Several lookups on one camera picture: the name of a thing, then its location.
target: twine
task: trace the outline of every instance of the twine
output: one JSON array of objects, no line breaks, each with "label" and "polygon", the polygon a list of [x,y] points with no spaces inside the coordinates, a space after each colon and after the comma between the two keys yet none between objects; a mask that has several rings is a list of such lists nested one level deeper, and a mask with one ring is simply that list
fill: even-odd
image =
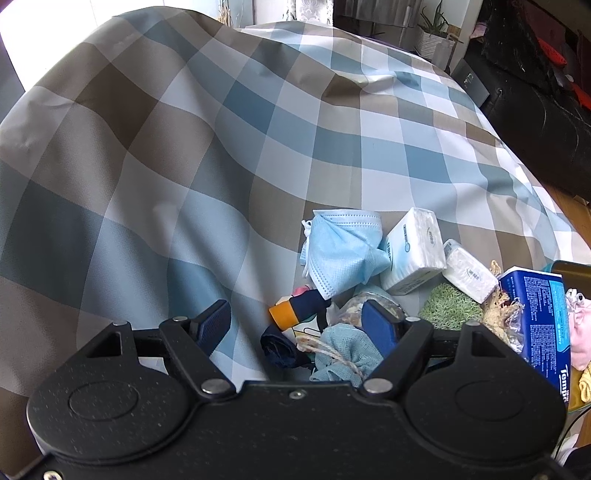
[{"label": "twine", "polygon": [[365,375],[357,365],[345,359],[338,350],[335,350],[330,345],[324,343],[320,339],[307,335],[298,336],[297,347],[302,352],[323,353],[326,356],[332,358],[332,360],[334,360],[336,363],[349,367],[354,374],[358,375],[361,378],[361,380],[365,380]]}]

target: curtain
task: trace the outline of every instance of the curtain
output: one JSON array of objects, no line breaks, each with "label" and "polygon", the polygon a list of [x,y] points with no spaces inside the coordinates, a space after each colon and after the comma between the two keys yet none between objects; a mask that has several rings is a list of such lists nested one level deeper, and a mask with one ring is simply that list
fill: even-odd
[{"label": "curtain", "polygon": [[313,20],[332,25],[333,0],[287,0],[283,20]]},{"label": "curtain", "polygon": [[421,0],[337,0],[335,14],[401,27],[408,6],[413,9],[409,26],[414,27],[417,25]]}]

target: checkered fabric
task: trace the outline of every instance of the checkered fabric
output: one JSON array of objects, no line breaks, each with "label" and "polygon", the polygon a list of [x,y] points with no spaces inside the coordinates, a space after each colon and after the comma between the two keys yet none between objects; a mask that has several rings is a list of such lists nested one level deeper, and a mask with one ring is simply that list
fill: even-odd
[{"label": "checkered fabric", "polygon": [[[387,233],[417,206],[485,264],[591,262],[452,79],[319,24],[113,18],[0,125],[0,179],[0,451],[7,412],[113,320],[227,299],[212,359],[237,384],[264,378],[267,308],[304,283],[313,209],[376,210]],[[416,314],[432,286],[402,305]]]}]

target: green textured cloth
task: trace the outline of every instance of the green textured cloth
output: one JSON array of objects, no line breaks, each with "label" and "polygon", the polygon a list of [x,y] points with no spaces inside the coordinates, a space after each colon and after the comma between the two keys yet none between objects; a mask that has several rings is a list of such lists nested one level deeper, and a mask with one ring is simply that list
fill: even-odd
[{"label": "green textured cloth", "polygon": [[460,330],[468,320],[482,319],[482,308],[450,283],[435,287],[418,315],[435,328]]}]

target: face mask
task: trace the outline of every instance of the face mask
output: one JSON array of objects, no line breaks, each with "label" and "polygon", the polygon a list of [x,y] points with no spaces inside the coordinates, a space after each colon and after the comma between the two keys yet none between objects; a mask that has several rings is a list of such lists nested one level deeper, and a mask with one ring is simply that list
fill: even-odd
[{"label": "face mask", "polygon": [[302,222],[306,243],[300,264],[327,300],[359,284],[390,265],[382,241],[379,213],[365,210],[314,210],[312,221]]}]

